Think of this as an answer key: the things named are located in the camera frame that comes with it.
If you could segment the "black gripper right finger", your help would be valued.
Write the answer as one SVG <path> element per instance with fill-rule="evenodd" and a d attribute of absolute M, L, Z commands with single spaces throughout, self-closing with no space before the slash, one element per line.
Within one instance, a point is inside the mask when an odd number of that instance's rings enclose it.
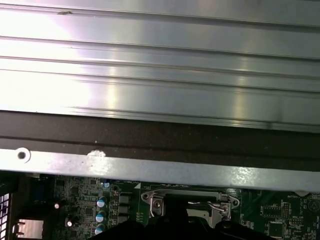
<path fill-rule="evenodd" d="M 217 240 L 269 240 L 264 233 L 233 221 L 221 221 L 215 225 Z"/>

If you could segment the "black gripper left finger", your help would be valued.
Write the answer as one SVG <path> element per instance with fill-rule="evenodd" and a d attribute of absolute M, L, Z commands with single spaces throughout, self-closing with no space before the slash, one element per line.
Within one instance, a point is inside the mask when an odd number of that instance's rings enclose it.
<path fill-rule="evenodd" d="M 182 197 L 164 198 L 164 215 L 152 217 L 148 224 L 127 220 L 102 233 L 92 240 L 195 240 L 205 238 L 212 230 L 200 217 L 188 215 L 190 206 L 210 207 L 209 201 L 190 200 Z"/>

